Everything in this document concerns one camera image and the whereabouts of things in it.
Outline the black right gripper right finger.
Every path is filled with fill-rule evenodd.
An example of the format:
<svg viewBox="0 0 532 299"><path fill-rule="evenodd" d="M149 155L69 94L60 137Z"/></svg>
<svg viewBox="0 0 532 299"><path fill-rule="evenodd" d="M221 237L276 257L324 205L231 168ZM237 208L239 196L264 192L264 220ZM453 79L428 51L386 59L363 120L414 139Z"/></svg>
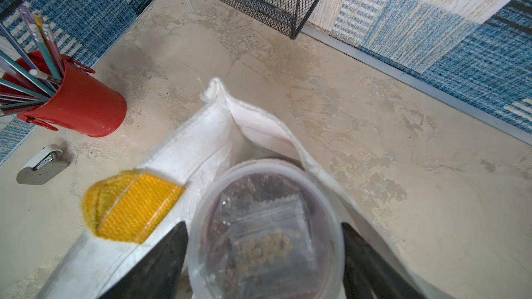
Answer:
<svg viewBox="0 0 532 299"><path fill-rule="evenodd" d="M345 245L343 286L347 298L418 298L422 295L399 275L348 223L342 223Z"/></svg>

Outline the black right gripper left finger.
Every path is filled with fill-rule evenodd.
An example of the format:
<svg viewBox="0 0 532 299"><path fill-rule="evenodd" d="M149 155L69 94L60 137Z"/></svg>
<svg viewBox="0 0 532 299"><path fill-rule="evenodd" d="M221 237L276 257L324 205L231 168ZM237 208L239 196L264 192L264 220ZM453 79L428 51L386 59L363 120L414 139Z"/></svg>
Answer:
<svg viewBox="0 0 532 299"><path fill-rule="evenodd" d="M187 246L188 231L182 221L101 298L174 298Z"/></svg>

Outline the white canvas tote bag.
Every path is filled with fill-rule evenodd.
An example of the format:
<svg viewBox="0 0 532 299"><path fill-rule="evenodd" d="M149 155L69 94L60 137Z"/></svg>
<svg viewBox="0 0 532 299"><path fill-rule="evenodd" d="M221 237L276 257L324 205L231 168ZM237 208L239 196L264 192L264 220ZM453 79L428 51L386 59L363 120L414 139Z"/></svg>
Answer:
<svg viewBox="0 0 532 299"><path fill-rule="evenodd" d="M203 99L203 108L141 164L148 173L186 186L152 235L143 244L129 244L84 232L40 290L39 298L98 298L176 224L192 222L199 201L216 179L230 167L259 156L296 163L320 185L339 218L359 232L414 289L426 298L447 297L404 265L391 242L276 116L234 98L218 78L210 81Z"/></svg>

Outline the clear plastic seed jar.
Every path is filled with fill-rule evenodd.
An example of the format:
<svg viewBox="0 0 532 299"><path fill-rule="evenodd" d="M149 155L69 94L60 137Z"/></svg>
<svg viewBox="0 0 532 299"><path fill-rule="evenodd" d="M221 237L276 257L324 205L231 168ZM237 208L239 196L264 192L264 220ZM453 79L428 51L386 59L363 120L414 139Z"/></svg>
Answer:
<svg viewBox="0 0 532 299"><path fill-rule="evenodd" d="M186 258L195 298L338 298L344 238L309 174L280 159L252 160L200 200Z"/></svg>

